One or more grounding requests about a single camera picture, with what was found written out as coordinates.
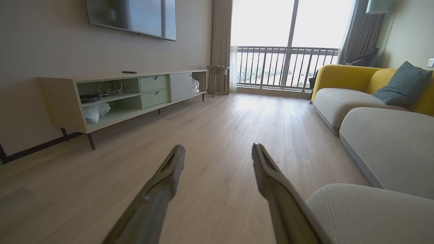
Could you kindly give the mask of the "white cabinet sliding door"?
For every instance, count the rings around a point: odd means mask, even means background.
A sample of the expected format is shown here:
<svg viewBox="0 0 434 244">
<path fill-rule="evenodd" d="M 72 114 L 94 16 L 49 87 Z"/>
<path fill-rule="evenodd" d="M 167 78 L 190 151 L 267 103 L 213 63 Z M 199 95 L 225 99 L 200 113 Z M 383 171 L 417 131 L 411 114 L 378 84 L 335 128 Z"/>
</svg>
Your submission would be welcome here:
<svg viewBox="0 0 434 244">
<path fill-rule="evenodd" d="M 172 102 L 177 102 L 192 96 L 192 73 L 170 74 L 170 90 Z"/>
</svg>

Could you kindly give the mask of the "wall-mounted flat television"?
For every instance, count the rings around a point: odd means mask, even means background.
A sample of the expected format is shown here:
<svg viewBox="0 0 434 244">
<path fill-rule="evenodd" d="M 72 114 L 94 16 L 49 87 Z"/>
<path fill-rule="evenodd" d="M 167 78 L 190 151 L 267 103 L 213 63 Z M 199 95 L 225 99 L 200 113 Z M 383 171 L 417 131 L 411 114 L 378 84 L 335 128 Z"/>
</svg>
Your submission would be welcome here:
<svg viewBox="0 0 434 244">
<path fill-rule="evenodd" d="M 176 41 L 176 0 L 86 0 L 90 25 Z"/>
</svg>

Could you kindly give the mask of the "grey curtain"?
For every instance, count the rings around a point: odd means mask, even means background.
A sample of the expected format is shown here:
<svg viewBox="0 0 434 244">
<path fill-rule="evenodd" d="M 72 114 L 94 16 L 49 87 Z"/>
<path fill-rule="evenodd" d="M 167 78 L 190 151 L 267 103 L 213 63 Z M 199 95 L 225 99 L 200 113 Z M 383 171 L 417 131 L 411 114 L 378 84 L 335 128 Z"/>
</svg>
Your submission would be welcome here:
<svg viewBox="0 0 434 244">
<path fill-rule="evenodd" d="M 376 10 L 370 7 L 382 0 L 352 0 L 352 12 L 344 38 L 339 48 L 338 64 L 352 62 L 367 55 L 370 48 L 377 48 L 384 31 L 387 9 Z"/>
</svg>

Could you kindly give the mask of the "beige TV cabinet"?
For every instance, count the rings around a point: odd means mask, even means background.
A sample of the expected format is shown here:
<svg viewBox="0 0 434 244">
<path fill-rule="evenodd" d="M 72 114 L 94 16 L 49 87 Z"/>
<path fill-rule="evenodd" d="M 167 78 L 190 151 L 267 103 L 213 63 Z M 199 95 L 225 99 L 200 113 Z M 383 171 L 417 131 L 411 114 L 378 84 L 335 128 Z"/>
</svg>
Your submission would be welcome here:
<svg viewBox="0 0 434 244">
<path fill-rule="evenodd" d="M 192 78 L 199 81 L 200 92 L 177 102 L 172 102 L 170 74 L 190 72 Z M 141 93 L 139 78 L 161 75 L 169 76 L 167 88 L 170 95 L 169 103 L 142 109 L 141 95 L 144 93 Z M 206 70 L 154 74 L 110 74 L 95 78 L 38 77 L 37 80 L 51 124 L 54 127 L 59 127 L 64 136 L 66 136 L 68 129 L 86 134 L 93 150 L 96 148 L 92 137 L 93 132 L 155 110 L 160 111 L 166 106 L 195 96 L 200 95 L 204 98 L 208 84 Z M 83 108 L 100 103 L 108 103 L 111 110 L 104 117 L 100 117 L 97 123 L 85 119 Z"/>
</svg>

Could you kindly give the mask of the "dark grey throw pillow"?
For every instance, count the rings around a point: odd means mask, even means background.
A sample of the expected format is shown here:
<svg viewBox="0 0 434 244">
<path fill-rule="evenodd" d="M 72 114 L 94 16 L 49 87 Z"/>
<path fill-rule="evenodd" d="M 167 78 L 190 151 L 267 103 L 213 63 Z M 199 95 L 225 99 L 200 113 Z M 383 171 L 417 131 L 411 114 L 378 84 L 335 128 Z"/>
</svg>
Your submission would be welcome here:
<svg viewBox="0 0 434 244">
<path fill-rule="evenodd" d="M 404 62 L 392 76 L 388 85 L 374 96 L 386 105 L 410 108 L 422 96 L 429 85 L 433 71 Z"/>
</svg>

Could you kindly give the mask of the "white sheer curtain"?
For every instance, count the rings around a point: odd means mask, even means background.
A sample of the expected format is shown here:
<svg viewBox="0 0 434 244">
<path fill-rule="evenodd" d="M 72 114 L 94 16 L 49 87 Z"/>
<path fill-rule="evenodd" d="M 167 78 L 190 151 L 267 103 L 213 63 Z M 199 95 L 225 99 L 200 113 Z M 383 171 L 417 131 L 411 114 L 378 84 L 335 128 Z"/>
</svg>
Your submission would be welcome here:
<svg viewBox="0 0 434 244">
<path fill-rule="evenodd" d="M 238 8 L 239 8 L 239 0 L 231 0 L 230 74 L 229 74 L 230 93 L 237 92 Z"/>
</svg>

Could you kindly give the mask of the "round wooden side table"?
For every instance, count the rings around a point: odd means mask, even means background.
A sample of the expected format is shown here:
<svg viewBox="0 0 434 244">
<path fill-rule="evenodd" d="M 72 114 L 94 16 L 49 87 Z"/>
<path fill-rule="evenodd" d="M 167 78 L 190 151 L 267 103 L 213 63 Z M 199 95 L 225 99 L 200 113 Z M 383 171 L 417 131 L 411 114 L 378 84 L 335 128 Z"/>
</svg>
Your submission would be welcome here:
<svg viewBox="0 0 434 244">
<path fill-rule="evenodd" d="M 230 89 L 230 81 L 229 81 L 229 66 L 223 66 L 223 65 L 208 65 L 207 66 L 207 78 L 208 78 L 208 84 L 207 84 L 207 93 L 212 94 L 213 97 L 216 95 L 229 95 L 229 89 Z M 217 76 L 223 76 L 224 81 L 224 91 L 217 91 L 216 85 L 217 85 Z"/>
</svg>

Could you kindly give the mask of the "green cabinet drawer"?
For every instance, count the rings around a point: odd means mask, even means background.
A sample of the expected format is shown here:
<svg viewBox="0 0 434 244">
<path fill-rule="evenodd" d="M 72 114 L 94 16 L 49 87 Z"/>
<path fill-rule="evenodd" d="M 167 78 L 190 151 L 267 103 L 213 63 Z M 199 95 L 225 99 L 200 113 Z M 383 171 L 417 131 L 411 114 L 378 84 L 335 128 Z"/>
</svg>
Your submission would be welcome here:
<svg viewBox="0 0 434 244">
<path fill-rule="evenodd" d="M 154 92 L 168 88 L 169 76 L 149 76 L 139 78 L 141 93 Z"/>
<path fill-rule="evenodd" d="M 170 95 L 167 89 L 144 93 L 141 95 L 142 109 L 169 103 Z"/>
</svg>

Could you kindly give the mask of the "floor lamp pale shade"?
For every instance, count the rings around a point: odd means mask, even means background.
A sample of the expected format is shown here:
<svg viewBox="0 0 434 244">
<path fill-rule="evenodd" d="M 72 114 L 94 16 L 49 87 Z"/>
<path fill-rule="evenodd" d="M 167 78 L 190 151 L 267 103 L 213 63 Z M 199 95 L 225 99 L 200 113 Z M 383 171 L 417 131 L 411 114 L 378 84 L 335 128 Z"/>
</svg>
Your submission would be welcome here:
<svg viewBox="0 0 434 244">
<path fill-rule="evenodd" d="M 375 66 L 381 67 L 381 62 L 384 59 L 384 52 L 389 41 L 392 26 L 395 20 L 395 9 L 397 0 L 369 0 L 366 10 L 367 15 L 386 15 L 386 23 L 383 29 L 383 34 L 379 44 L 379 51 L 376 56 Z"/>
</svg>

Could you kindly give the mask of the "dark balcony railing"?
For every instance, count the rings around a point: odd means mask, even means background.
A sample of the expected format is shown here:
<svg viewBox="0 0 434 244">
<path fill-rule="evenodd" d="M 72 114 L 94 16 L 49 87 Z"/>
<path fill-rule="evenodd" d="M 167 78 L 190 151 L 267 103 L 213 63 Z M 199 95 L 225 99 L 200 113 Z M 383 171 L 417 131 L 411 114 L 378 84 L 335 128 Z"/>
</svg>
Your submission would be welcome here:
<svg viewBox="0 0 434 244">
<path fill-rule="evenodd" d="M 336 48 L 239 46 L 235 78 L 239 87 L 311 93 L 310 79 L 337 63 Z"/>
</svg>

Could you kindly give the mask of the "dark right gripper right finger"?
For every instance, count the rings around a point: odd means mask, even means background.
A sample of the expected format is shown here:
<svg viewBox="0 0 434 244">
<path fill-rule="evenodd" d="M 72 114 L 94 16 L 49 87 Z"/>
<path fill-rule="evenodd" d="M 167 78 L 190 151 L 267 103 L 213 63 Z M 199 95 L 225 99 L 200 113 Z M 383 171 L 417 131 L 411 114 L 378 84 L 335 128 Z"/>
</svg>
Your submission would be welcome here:
<svg viewBox="0 0 434 244">
<path fill-rule="evenodd" d="M 252 147 L 259 193 L 267 200 L 277 244 L 333 244 L 262 144 Z"/>
</svg>

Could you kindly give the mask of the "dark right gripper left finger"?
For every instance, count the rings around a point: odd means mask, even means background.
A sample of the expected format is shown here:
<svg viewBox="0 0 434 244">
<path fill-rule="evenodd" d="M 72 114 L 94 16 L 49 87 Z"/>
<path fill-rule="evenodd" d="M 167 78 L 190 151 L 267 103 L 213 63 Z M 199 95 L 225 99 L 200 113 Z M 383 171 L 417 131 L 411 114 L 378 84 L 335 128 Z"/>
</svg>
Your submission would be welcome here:
<svg viewBox="0 0 434 244">
<path fill-rule="evenodd" d="M 159 244 L 169 202 L 178 190 L 184 159 L 183 145 L 172 148 L 102 244 Z"/>
</svg>

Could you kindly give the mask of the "yellow sofa backrest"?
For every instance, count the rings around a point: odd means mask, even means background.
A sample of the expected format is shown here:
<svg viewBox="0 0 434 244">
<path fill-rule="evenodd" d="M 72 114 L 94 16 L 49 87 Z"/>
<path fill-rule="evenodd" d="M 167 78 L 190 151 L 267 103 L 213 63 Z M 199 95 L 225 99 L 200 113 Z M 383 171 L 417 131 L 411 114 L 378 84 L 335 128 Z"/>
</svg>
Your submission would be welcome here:
<svg viewBox="0 0 434 244">
<path fill-rule="evenodd" d="M 374 95 L 377 90 L 388 85 L 396 71 L 396 68 L 382 68 L 379 71 L 376 71 L 371 78 L 367 93 Z M 434 71 L 431 76 L 431 80 L 423 94 L 419 97 L 417 102 L 413 103 L 409 107 L 406 107 L 406 109 L 411 112 L 434 117 Z"/>
<path fill-rule="evenodd" d="M 311 102 L 322 88 L 342 88 L 366 92 L 372 76 L 381 68 L 355 65 L 324 65 L 316 76 Z"/>
</svg>

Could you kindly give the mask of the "grey window frame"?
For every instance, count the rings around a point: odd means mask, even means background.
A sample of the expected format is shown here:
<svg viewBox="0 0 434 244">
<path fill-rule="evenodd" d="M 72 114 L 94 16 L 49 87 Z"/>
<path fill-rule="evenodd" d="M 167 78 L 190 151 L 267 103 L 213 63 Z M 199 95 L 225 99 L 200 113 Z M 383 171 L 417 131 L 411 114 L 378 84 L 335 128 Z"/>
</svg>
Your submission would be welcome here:
<svg viewBox="0 0 434 244">
<path fill-rule="evenodd" d="M 240 0 L 239 46 L 336 48 L 342 37 L 336 0 Z M 239 87 L 237 93 L 307 99 L 312 93 Z"/>
</svg>

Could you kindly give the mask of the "beige curtain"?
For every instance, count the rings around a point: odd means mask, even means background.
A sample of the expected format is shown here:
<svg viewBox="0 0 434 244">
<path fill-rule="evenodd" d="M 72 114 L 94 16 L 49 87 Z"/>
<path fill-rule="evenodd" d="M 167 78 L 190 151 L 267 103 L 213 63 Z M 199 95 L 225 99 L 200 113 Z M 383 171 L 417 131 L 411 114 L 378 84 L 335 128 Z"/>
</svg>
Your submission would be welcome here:
<svg viewBox="0 0 434 244">
<path fill-rule="evenodd" d="M 233 1 L 212 0 L 211 66 L 230 66 Z"/>
</svg>

